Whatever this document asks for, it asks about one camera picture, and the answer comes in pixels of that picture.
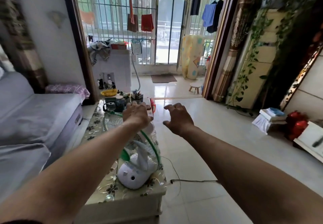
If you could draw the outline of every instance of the wooden stool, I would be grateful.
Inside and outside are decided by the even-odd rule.
[[[188,91],[191,91],[192,88],[195,88],[195,91],[197,92],[197,94],[199,94],[199,88],[202,86],[201,83],[199,82],[193,82],[193,83],[190,83],[190,89]]]

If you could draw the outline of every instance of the gray sofa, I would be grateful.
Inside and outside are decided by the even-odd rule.
[[[28,179],[27,171],[34,175],[61,157],[82,117],[80,95],[35,94],[23,75],[5,73],[0,79],[0,185],[2,177],[17,178],[19,164],[24,171],[19,174]]]

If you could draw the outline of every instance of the black sleeve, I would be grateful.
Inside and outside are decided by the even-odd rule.
[[[13,220],[9,222],[4,222],[2,224],[42,224],[42,223],[34,220]]]

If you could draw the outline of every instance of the electric fan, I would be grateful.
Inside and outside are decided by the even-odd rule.
[[[106,113],[104,118],[106,130],[115,128],[122,123],[122,114]],[[148,127],[138,132],[134,138],[127,142],[120,155],[125,162],[118,169],[117,177],[127,188],[140,188],[158,169],[160,156],[152,143],[150,137],[152,132],[153,125],[149,123]]]

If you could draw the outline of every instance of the brown floor mat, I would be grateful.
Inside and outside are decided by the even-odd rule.
[[[174,75],[151,75],[151,80],[153,83],[169,83],[177,81]]]

